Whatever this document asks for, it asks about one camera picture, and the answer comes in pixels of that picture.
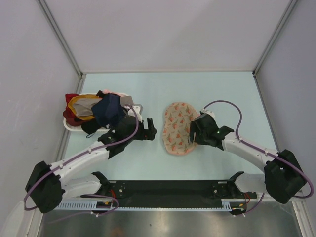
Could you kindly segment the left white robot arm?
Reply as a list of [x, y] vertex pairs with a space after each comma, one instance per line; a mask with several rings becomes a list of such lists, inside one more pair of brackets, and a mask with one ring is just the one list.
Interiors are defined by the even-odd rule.
[[26, 184], [24, 201], [31, 198], [36, 209], [45, 214], [54, 210], [63, 200], [81, 195], [104, 197], [109, 185], [106, 177], [95, 171], [76, 178], [85, 169], [113, 158], [134, 140], [153, 141], [157, 133], [153, 119], [147, 118], [148, 127], [135, 116], [125, 116], [116, 127], [102, 134], [96, 142], [77, 155], [47, 164], [35, 165]]

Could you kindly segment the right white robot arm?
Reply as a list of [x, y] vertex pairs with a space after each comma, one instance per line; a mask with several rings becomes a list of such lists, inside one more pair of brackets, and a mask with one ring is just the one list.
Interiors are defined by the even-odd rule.
[[213, 116], [204, 113], [190, 123], [189, 143], [207, 145], [235, 154], [260, 169], [263, 174], [240, 174], [228, 185], [233, 198], [245, 192], [268, 193], [274, 200], [286, 204], [297, 197], [307, 178], [289, 150], [282, 152], [256, 147], [244, 141], [233, 129], [218, 127]]

